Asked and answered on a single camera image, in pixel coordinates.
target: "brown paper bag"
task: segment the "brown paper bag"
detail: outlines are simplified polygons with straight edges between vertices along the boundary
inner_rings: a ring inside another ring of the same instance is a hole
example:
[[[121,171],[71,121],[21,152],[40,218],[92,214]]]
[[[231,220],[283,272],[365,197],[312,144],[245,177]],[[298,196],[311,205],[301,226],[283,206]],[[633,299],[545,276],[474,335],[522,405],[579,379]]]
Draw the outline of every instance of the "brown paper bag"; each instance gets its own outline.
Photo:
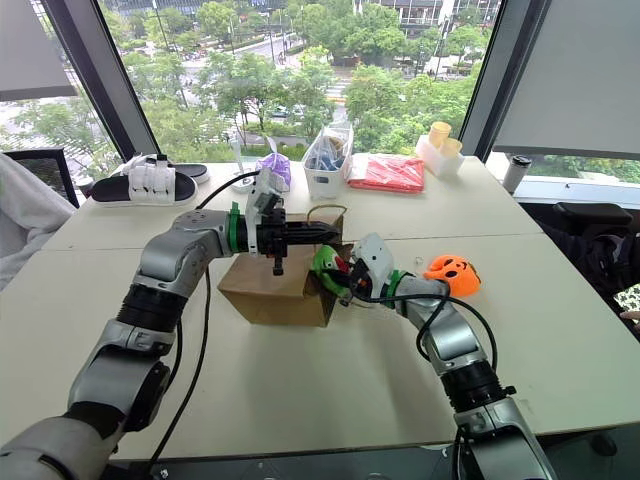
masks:
[[[291,215],[289,220],[304,220]],[[336,217],[314,216],[332,223]],[[342,218],[337,224],[342,227]],[[283,258],[284,274],[273,275],[273,259],[241,253],[218,284],[218,290],[251,323],[326,327],[335,295],[309,272],[313,245],[291,245]]]

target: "orange ball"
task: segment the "orange ball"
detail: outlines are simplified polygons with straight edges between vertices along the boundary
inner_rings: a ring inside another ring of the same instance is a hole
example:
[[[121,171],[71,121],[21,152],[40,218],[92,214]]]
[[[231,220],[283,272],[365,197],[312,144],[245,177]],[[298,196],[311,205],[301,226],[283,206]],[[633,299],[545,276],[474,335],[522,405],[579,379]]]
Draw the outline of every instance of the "orange ball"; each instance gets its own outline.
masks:
[[[440,255],[423,276],[428,280],[447,282],[453,297],[472,295],[480,290],[482,283],[471,262],[457,255]]]

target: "black cable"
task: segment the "black cable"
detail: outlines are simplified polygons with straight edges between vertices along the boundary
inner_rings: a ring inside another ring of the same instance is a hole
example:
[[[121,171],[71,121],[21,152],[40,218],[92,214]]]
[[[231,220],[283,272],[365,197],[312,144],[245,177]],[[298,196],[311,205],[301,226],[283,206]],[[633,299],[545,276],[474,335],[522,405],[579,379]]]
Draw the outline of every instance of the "black cable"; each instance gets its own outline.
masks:
[[[431,327],[431,324],[433,323],[433,321],[438,317],[438,315],[440,315],[440,312],[442,311],[444,306],[447,304],[448,298],[449,298],[449,288],[447,286],[446,295],[443,295],[442,300],[440,300],[440,302],[438,303],[438,306],[435,308],[433,313],[431,313],[427,321],[424,322],[424,325],[420,327],[420,330],[418,330],[418,335],[416,335],[416,348],[418,349],[418,353],[422,355],[422,357],[427,362],[431,362],[431,359],[429,358],[429,354],[424,350],[422,346],[422,339],[427,334],[427,331],[429,330],[429,327]]]
[[[207,198],[205,198],[202,202],[200,202],[200,205],[198,205],[196,207],[196,210],[201,210],[203,209],[207,203],[209,203],[211,201],[211,199],[213,197],[215,197],[216,195],[218,195],[221,191],[223,191],[225,188],[230,187],[231,185],[233,185],[234,183],[236,183],[238,180],[242,180],[243,178],[247,178],[247,177],[255,177],[260,173],[260,171],[257,172],[247,172],[247,173],[243,173],[242,175],[238,175],[237,177],[233,177],[231,180],[229,180],[226,183],[223,183],[222,185],[220,185],[216,190],[213,191],[213,193],[211,193]]]
[[[456,438],[453,440],[453,452],[451,453],[451,480],[460,480],[460,442],[462,441],[462,429],[458,427]]]
[[[165,393],[169,391],[169,387],[173,383],[173,379],[176,378],[178,374],[178,368],[180,368],[180,361],[182,360],[182,319],[178,319],[178,323],[176,323],[176,359],[173,362],[173,368],[171,369],[171,375],[169,375],[169,383],[167,383],[167,389]]]
[[[410,294],[410,295],[396,295],[396,296],[393,296],[393,297],[369,298],[369,297],[365,297],[363,295],[360,295],[358,292],[356,292],[355,286],[353,285],[353,283],[351,285],[351,293],[358,300],[362,300],[363,302],[367,302],[367,303],[399,302],[399,301],[403,301],[403,300],[419,300],[421,298],[431,298],[431,299],[435,299],[435,300],[442,300],[441,303],[443,303],[443,302],[451,302],[451,303],[455,303],[457,305],[460,305],[463,308],[466,308],[467,310],[469,310],[478,319],[478,321],[482,324],[482,326],[484,327],[484,329],[487,332],[487,336],[489,337],[489,343],[491,344],[491,367],[493,368],[494,371],[497,371],[497,369],[498,369],[498,347],[497,347],[497,344],[496,344],[496,338],[493,335],[493,331],[491,330],[491,327],[489,326],[489,323],[484,319],[484,317],[480,314],[480,312],[478,312],[475,308],[473,308],[468,303],[463,302],[462,300],[459,300],[459,299],[454,298],[454,297],[449,297],[448,295],[440,295],[440,294],[437,294],[437,293],[414,293],[414,294]],[[429,317],[429,320],[431,320],[431,321],[433,321],[434,319],[435,319],[435,317],[433,317],[433,318]]]
[[[162,440],[160,440],[158,447],[156,448],[155,452],[153,452],[153,455],[147,462],[147,465],[145,467],[145,472],[147,474],[151,473],[151,468],[158,461],[158,458],[160,458],[160,455],[162,454],[162,450],[164,450],[164,447],[169,441],[169,438],[171,438],[171,435],[173,434],[173,431],[176,428],[176,425],[178,425],[178,422],[180,421],[180,417],[182,416],[182,413],[187,408],[187,404],[191,399],[191,395],[193,395],[193,392],[196,388],[196,384],[198,383],[198,378],[200,377],[200,372],[202,370],[202,365],[204,363],[204,356],[207,351],[207,340],[209,338],[209,309],[211,307],[211,276],[209,275],[209,268],[205,270],[204,278],[207,283],[207,299],[204,304],[204,326],[202,328],[202,344],[200,345],[200,353],[198,355],[198,362],[196,363],[196,370],[195,372],[193,372],[193,377],[191,378],[189,389],[187,390],[187,393],[184,396],[184,399],[182,400],[180,407],[178,407],[178,411],[173,416],[173,420],[171,420],[171,423],[169,424],[167,431],[162,437]]]

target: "white slipper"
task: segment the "white slipper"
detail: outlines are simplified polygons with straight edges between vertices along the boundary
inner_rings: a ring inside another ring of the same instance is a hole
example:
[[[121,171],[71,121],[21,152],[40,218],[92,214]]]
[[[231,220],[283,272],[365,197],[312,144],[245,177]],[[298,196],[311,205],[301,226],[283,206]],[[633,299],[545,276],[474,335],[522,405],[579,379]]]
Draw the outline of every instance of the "white slipper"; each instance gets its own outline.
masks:
[[[111,176],[113,177],[114,175],[128,175],[129,171],[132,168],[149,161],[155,162],[157,159],[158,156],[155,153],[135,155],[131,157],[128,162],[120,165],[111,174]],[[202,165],[200,163],[172,163],[170,160],[166,159],[166,157],[164,158],[164,160],[167,160],[169,167],[176,169],[176,173],[182,173],[188,177],[193,178],[198,185],[209,180],[209,170],[207,169],[206,165]]]
[[[184,205],[195,198],[198,186],[191,177],[176,172],[166,160],[144,162],[127,175],[100,180],[92,198],[106,207],[135,205]]]

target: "crosswalk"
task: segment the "crosswalk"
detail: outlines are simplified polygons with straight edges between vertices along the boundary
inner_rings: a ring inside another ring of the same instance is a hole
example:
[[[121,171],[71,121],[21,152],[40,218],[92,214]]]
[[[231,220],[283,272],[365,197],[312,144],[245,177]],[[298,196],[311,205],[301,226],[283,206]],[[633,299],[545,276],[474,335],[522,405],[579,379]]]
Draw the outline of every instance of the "crosswalk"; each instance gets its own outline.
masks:
[[[327,98],[335,103],[344,104],[346,101],[345,89],[350,83],[350,78],[338,78],[338,81],[333,86],[327,88]]]

